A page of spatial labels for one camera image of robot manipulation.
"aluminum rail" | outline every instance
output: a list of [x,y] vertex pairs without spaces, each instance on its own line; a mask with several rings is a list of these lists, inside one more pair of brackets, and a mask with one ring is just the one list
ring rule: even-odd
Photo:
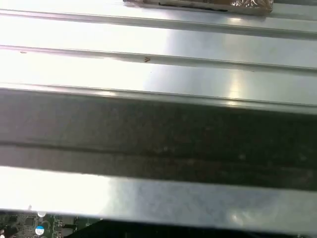
[[316,113],[317,6],[277,3],[267,17],[117,0],[13,0],[0,9],[3,87],[125,90]]

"silver metal bar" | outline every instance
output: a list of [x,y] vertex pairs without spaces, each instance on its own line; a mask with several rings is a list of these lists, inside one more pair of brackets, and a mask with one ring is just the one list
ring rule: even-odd
[[[37,181],[36,186],[24,182],[17,189],[2,183],[1,189],[10,196],[1,197],[1,208],[200,227],[316,232],[317,194],[312,192],[0,167],[1,181],[20,183],[23,178]],[[52,202],[54,184],[62,199]]]
[[314,41],[11,16],[0,25],[0,45],[317,67]]
[[[24,84],[24,89],[32,89],[27,85],[67,86],[72,87],[67,92],[74,93],[78,91],[74,87],[126,90],[203,97],[205,99],[201,100],[206,102],[219,98],[225,105],[254,105],[265,110],[276,110],[276,107],[294,110],[300,105],[307,105],[309,107],[304,107],[302,111],[316,111],[314,72],[296,74],[293,71],[263,71],[258,68],[242,70],[212,65],[189,67],[158,64],[155,59],[154,63],[140,62],[143,58],[139,62],[126,62],[77,55],[37,52],[21,54],[20,51],[3,50],[0,51],[0,60],[2,85],[9,83],[11,88],[16,87],[14,84]],[[100,91],[94,94],[102,96]]]

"black component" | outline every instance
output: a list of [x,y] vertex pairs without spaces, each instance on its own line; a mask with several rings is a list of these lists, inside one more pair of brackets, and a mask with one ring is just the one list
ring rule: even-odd
[[34,224],[34,218],[28,217],[25,219],[24,225],[25,226],[32,226]]
[[99,221],[67,238],[289,238],[287,235],[259,234],[222,229],[187,228],[144,223]]
[[72,225],[72,224],[65,224],[65,225],[63,225],[63,228],[68,228],[68,229],[73,229],[73,230],[75,230],[76,229],[76,225]]
[[10,216],[9,217],[9,222],[16,222],[17,221],[17,217],[16,216]]
[[0,100],[1,166],[317,190],[315,115],[13,90]]
[[18,233],[18,228],[17,227],[14,227],[14,226],[7,226],[5,229],[4,229],[4,237],[6,238],[10,238],[12,237],[13,235],[17,234]]

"aluminum foil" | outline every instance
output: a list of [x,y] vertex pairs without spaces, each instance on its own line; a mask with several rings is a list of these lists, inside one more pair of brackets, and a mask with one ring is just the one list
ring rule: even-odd
[[123,0],[134,3],[150,3],[162,6],[200,8],[215,11],[231,11],[263,15],[270,13],[273,0]]
[[273,0],[232,0],[232,6],[272,8]]

